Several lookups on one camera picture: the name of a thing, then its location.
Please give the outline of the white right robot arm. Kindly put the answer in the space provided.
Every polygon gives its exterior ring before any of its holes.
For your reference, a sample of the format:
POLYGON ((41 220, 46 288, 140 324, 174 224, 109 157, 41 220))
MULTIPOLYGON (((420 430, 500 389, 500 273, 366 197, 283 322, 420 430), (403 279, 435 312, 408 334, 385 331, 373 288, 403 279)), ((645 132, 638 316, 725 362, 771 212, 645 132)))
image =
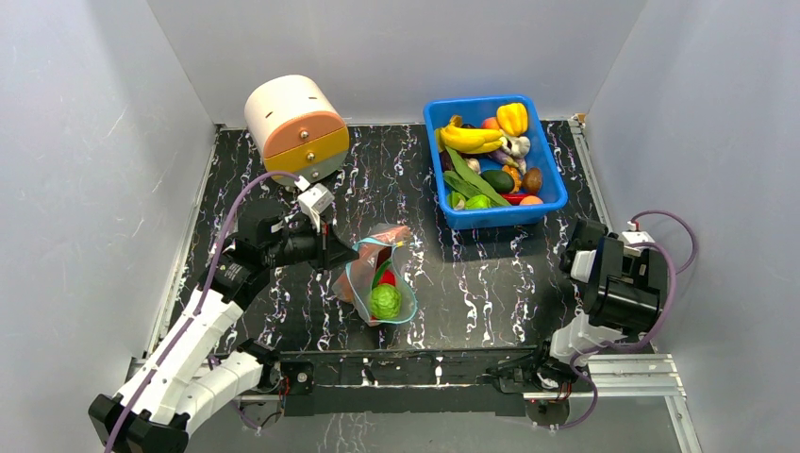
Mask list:
POLYGON ((669 268, 653 243, 637 223, 617 234, 591 219, 577 221, 559 269, 582 285, 583 309, 554 332, 549 354, 532 363, 539 388, 554 391, 564 383, 574 355, 582 366, 594 348, 655 326, 666 304, 669 268))

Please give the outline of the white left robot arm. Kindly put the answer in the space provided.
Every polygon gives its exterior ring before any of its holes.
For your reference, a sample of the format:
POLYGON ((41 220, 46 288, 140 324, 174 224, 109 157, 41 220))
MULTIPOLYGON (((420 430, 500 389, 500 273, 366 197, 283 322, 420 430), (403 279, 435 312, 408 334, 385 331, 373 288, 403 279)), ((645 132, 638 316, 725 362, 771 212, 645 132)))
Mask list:
POLYGON ((207 270, 162 342, 115 394, 88 415, 107 452, 182 452, 211 415, 240 394, 275 391, 280 352, 248 340, 201 378, 222 335, 268 286, 273 271, 306 263, 322 273, 357 258, 332 225, 330 207, 303 202, 284 216, 268 201, 231 212, 207 270))

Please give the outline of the green bean pod toy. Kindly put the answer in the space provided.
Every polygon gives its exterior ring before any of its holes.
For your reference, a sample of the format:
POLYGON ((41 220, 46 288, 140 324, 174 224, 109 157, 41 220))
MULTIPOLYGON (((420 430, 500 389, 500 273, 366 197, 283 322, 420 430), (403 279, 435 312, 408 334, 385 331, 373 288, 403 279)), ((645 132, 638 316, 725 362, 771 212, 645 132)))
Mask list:
POLYGON ((376 283, 377 283, 378 279, 380 278, 380 276, 383 274, 383 272, 384 272, 384 271, 386 271, 386 270, 392 270, 392 261, 391 261, 391 260, 384 260, 384 261, 383 261, 383 262, 382 262, 382 263, 381 263, 381 264, 380 264, 380 265, 379 265, 379 266, 376 268, 376 271, 375 271, 375 276, 374 276, 373 283, 372 283, 372 288, 373 288, 373 289, 374 289, 374 288, 376 288, 376 287, 378 287, 378 286, 376 285, 376 283))

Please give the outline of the clear zip top bag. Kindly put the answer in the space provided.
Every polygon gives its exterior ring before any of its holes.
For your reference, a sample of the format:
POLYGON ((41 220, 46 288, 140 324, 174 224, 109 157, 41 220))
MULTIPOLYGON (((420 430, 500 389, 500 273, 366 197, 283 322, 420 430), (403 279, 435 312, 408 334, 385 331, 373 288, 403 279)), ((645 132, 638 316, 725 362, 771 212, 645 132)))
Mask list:
POLYGON ((412 254, 408 226, 379 224, 358 241, 358 257, 345 265, 333 284, 334 294, 350 303, 368 326, 399 325, 417 313, 416 295, 408 282, 412 254))

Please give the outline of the red tomato toy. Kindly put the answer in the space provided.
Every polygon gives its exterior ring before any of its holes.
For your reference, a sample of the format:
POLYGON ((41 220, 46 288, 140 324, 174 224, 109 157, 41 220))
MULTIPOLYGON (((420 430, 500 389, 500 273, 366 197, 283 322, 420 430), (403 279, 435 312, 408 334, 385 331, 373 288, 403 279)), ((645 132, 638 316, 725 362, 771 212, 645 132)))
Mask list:
POLYGON ((395 277, 393 271, 391 271, 391 270, 384 271, 383 274, 378 279, 376 285, 377 286, 390 285, 392 287, 395 287, 396 286, 396 277, 395 277))

